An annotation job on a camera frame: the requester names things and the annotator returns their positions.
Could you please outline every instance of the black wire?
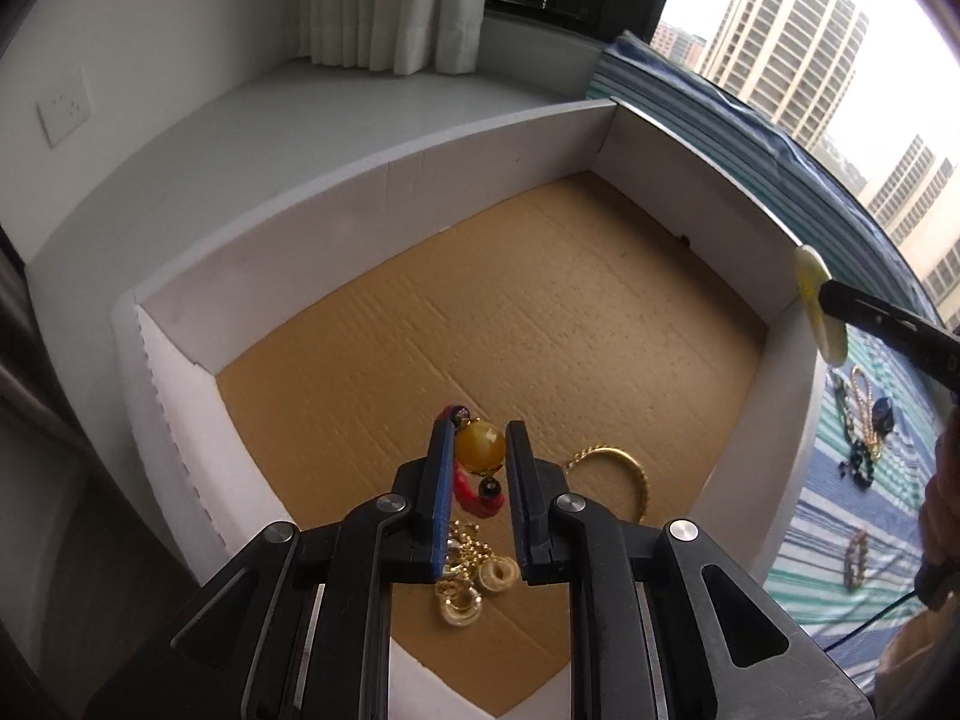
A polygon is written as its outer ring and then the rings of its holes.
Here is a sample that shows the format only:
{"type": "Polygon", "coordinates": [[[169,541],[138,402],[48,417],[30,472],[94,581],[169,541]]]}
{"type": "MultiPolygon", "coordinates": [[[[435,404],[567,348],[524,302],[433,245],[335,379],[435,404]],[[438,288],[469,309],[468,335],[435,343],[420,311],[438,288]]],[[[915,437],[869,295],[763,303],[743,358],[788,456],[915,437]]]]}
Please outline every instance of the black wire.
{"type": "Polygon", "coordinates": [[[870,628],[870,626],[872,626],[872,624],[877,622],[878,619],[891,613],[891,611],[893,611],[896,607],[898,607],[900,604],[905,603],[906,601],[909,601],[916,594],[917,594],[917,591],[912,590],[908,594],[904,595],[904,597],[896,599],[893,603],[891,603],[891,605],[889,605],[889,607],[885,608],[884,610],[880,610],[873,617],[867,620],[864,624],[862,624],[858,628],[854,628],[851,632],[848,633],[848,635],[845,635],[843,638],[839,638],[837,641],[834,641],[829,647],[824,647],[824,652],[828,653],[830,650],[836,647],[839,647],[842,644],[846,644],[848,641],[850,641],[853,637],[855,637],[861,631],[864,631],[865,629],[870,628]]]}

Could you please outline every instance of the wall socket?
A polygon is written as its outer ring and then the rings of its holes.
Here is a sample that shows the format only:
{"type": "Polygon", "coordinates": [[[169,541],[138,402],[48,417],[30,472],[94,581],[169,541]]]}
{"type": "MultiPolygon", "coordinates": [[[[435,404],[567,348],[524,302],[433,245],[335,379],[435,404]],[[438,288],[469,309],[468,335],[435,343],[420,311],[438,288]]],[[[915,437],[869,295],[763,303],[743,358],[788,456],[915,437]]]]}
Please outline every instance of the wall socket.
{"type": "Polygon", "coordinates": [[[48,88],[37,100],[37,108],[47,140],[56,146],[90,118],[90,98],[83,85],[83,74],[78,70],[48,88]]]}

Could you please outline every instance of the brown cardboard bottom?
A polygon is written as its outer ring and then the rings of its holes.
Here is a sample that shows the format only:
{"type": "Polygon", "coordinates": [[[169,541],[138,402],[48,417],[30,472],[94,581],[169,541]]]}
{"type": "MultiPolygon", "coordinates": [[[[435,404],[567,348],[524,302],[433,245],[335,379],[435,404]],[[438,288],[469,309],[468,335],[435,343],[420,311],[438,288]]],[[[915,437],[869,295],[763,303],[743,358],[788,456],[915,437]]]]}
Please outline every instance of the brown cardboard bottom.
{"type": "MultiPolygon", "coordinates": [[[[650,482],[644,522],[659,526],[688,511],[712,471],[765,333],[682,242],[583,173],[355,279],[256,343],[217,383],[301,528],[388,490],[451,402],[499,425],[523,419],[545,459],[599,442],[630,452],[650,482]]],[[[574,474],[571,488],[635,516],[627,469],[596,461],[574,474]]],[[[480,535],[512,554],[505,509],[480,535]]],[[[569,661],[567,604],[565,587],[521,584],[485,596],[478,622],[456,629],[440,619],[432,587],[396,586],[392,636],[498,716],[569,661]]]]}

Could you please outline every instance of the striped fabric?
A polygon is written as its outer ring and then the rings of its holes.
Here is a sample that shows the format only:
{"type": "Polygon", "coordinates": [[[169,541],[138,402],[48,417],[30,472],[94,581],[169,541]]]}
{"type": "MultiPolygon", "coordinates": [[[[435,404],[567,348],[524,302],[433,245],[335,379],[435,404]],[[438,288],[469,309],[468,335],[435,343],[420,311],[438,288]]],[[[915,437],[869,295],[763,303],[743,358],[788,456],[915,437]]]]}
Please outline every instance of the striped fabric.
{"type": "MultiPolygon", "coordinates": [[[[848,456],[832,383],[824,385],[823,408],[800,502],[765,589],[819,645],[851,632],[885,605],[913,589],[920,567],[917,514],[933,474],[933,445],[940,425],[923,383],[904,359],[876,338],[851,330],[850,358],[840,374],[848,381],[860,365],[874,397],[889,395],[896,428],[884,442],[872,486],[864,491],[850,475],[840,478],[848,456]],[[858,530],[868,535],[866,581],[844,586],[847,545],[858,530]]],[[[856,434],[859,413],[851,404],[856,434]]],[[[920,609],[910,601],[830,654],[862,689],[869,689],[880,653],[896,630],[920,609]]]]}
{"type": "MultiPolygon", "coordinates": [[[[819,250],[838,278],[936,324],[939,317],[896,247],[855,199],[779,129],[752,108],[696,74],[660,57],[625,33],[601,55],[589,98],[634,105],[726,170],[800,240],[819,250]]],[[[933,471],[940,425],[920,376],[880,341],[851,330],[850,360],[867,371],[874,397],[894,401],[896,429],[887,437],[870,490],[850,475],[848,455],[827,380],[808,477],[767,591],[821,646],[851,632],[913,586],[920,566],[917,514],[933,471]],[[858,530],[868,534],[866,581],[844,586],[844,557],[858,530]]],[[[856,406],[852,409],[860,432],[856,406]]],[[[880,653],[919,609],[908,602],[832,652],[863,689],[874,681],[880,653]]]]}

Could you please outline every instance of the gold ring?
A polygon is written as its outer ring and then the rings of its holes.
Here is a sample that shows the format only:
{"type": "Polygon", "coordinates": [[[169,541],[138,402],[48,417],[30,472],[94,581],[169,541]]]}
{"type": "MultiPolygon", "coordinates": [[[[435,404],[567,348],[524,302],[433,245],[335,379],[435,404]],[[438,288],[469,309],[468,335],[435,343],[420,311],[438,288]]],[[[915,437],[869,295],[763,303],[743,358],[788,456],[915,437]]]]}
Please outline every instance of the gold ring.
{"type": "Polygon", "coordinates": [[[640,461],[630,453],[624,452],[622,449],[619,449],[616,446],[590,446],[587,447],[587,449],[584,449],[582,452],[577,452],[577,454],[575,454],[569,461],[563,464],[563,475],[566,476],[570,474],[570,471],[575,469],[576,466],[579,466],[579,464],[581,464],[584,460],[592,457],[600,457],[601,455],[607,455],[609,457],[624,461],[624,463],[630,466],[631,471],[634,473],[634,476],[637,479],[637,492],[640,495],[640,498],[637,499],[638,508],[640,509],[640,514],[637,516],[637,522],[642,522],[643,516],[647,512],[647,503],[650,500],[650,484],[647,481],[647,473],[643,470],[643,466],[640,464],[640,461]]]}
{"type": "Polygon", "coordinates": [[[477,581],[491,592],[509,590],[520,579],[520,566],[512,557],[490,555],[477,568],[477,581]]]}
{"type": "Polygon", "coordinates": [[[483,598],[475,587],[466,587],[440,599],[440,615],[445,622],[458,628],[472,625],[483,610],[483,598]]]}

